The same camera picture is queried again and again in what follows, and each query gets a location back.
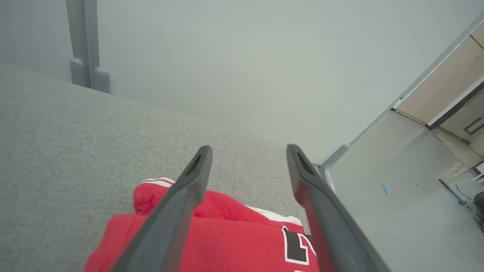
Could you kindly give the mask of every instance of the gray couch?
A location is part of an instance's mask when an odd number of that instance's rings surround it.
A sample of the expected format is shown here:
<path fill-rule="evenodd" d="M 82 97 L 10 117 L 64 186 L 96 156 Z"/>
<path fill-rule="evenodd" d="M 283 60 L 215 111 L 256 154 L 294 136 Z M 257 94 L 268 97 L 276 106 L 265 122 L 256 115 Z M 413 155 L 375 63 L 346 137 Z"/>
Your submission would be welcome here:
<path fill-rule="evenodd" d="M 213 148 L 208 188 L 293 215 L 285 146 L 0 64 L 0 271 L 81 271 L 146 178 Z"/>

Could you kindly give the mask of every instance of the black wheel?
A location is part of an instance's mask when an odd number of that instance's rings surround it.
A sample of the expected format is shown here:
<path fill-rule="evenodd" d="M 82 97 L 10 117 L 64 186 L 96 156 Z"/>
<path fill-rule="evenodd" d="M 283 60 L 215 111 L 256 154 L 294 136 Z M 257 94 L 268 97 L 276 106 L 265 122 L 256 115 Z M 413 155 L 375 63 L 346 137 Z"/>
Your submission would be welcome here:
<path fill-rule="evenodd" d="M 484 206 L 484 192 L 480 192 L 474 197 L 474 203 L 481 207 Z"/>

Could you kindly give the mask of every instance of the gray metal frame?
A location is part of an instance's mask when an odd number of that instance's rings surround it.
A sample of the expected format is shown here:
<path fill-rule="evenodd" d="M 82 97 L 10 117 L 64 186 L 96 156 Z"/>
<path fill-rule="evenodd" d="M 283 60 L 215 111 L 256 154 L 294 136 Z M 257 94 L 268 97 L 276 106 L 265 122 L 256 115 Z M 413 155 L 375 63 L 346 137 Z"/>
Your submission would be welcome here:
<path fill-rule="evenodd" d="M 72 83 L 111 93 L 109 72 L 100 67 L 97 0 L 66 0 L 74 59 Z"/>

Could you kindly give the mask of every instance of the floor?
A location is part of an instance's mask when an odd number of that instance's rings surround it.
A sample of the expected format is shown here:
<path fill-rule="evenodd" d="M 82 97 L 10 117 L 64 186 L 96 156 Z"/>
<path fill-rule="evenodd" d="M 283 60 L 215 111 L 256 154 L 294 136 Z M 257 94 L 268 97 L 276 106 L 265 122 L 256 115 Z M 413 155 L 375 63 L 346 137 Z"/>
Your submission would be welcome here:
<path fill-rule="evenodd" d="M 473 197 L 484 185 L 422 125 L 389 112 L 333 171 L 338 197 L 391 271 L 482 271 L 484 233 L 455 186 Z"/>
<path fill-rule="evenodd" d="M 442 143 L 448 147 L 467 167 L 474 167 L 480 163 L 483 158 L 472 150 L 469 145 L 458 140 L 452 135 L 446 133 L 444 130 L 436 129 L 432 133 L 439 138 Z"/>
<path fill-rule="evenodd" d="M 83 271 L 135 187 L 176 179 L 203 145 L 208 189 L 307 226 L 285 146 L 2 63 L 0 127 L 0 271 Z"/>

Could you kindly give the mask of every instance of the teal stick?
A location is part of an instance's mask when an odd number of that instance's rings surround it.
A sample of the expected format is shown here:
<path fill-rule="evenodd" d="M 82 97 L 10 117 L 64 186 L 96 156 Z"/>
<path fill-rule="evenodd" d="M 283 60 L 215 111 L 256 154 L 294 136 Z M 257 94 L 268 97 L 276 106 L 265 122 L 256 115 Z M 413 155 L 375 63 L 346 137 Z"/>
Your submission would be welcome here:
<path fill-rule="evenodd" d="M 439 179 L 439 181 L 445 186 L 445 188 L 447 188 L 447 190 L 451 191 L 451 193 L 459 200 L 459 204 L 461 206 L 464 206 L 467 204 L 467 201 L 462 200 L 456 193 L 454 193 L 454 191 L 452 191 L 452 189 L 447 184 L 445 184 L 445 182 L 442 179 Z"/>

